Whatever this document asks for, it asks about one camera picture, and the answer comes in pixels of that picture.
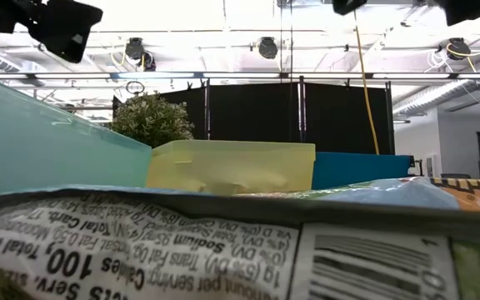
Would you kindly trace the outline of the yellow translucent plastic bin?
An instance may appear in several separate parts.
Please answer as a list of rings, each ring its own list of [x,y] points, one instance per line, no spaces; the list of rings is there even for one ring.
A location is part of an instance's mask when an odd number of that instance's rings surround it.
[[[178,140],[152,150],[148,188],[234,195],[309,190],[311,143]]]

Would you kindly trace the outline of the long ceiling light bar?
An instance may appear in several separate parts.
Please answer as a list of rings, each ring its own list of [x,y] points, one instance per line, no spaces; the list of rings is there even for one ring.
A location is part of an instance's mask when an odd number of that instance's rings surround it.
[[[25,79],[164,79],[164,78],[235,78],[235,79],[359,79],[359,72],[9,72],[0,73],[0,80]],[[480,72],[472,73],[405,73],[367,72],[366,79],[389,80],[480,80]]]

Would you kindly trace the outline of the green plant in black pot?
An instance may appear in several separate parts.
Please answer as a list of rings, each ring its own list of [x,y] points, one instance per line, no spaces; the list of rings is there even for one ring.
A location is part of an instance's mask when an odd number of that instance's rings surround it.
[[[194,125],[185,102],[170,103],[160,93],[129,98],[112,114],[109,128],[152,148],[193,139]]]

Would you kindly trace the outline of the green orange granola bar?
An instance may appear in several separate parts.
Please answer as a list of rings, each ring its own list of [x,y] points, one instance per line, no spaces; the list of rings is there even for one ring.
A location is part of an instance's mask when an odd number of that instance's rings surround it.
[[[239,197],[299,198],[480,212],[480,179],[401,177],[298,192],[239,192]]]

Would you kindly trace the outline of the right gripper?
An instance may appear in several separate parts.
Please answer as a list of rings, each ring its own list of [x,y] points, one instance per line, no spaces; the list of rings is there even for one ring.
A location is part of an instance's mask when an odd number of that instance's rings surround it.
[[[332,0],[335,13],[346,15],[359,9],[368,0]],[[435,0],[445,12],[448,26],[480,18],[480,0]]]

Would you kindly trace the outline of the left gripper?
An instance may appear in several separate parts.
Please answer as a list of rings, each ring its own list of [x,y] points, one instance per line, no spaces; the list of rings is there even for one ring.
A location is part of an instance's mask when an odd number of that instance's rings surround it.
[[[45,48],[70,63],[80,63],[91,28],[103,10],[75,0],[0,0],[0,33],[17,23]]]

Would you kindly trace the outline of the blue wrapper granola bar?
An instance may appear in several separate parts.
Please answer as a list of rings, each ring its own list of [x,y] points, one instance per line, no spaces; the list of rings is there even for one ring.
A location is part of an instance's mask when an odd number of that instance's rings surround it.
[[[480,212],[156,191],[4,194],[0,300],[480,300]]]

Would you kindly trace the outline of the black divider screen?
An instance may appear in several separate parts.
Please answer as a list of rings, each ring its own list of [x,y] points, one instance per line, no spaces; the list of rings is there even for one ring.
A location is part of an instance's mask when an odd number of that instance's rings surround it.
[[[305,143],[319,152],[391,152],[382,88],[283,82],[192,88],[164,97],[187,104],[196,139],[299,143],[305,125]]]

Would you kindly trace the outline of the teal translucent plastic bin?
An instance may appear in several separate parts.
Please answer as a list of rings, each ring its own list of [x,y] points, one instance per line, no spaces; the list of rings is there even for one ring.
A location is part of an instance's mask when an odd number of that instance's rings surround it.
[[[0,84],[0,193],[141,187],[152,149]]]

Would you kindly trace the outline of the dark blue plastic bin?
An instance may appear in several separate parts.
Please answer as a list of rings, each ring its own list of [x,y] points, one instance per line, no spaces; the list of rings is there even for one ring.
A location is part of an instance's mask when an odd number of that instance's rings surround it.
[[[405,178],[413,156],[317,152],[312,189],[328,189],[377,179]]]

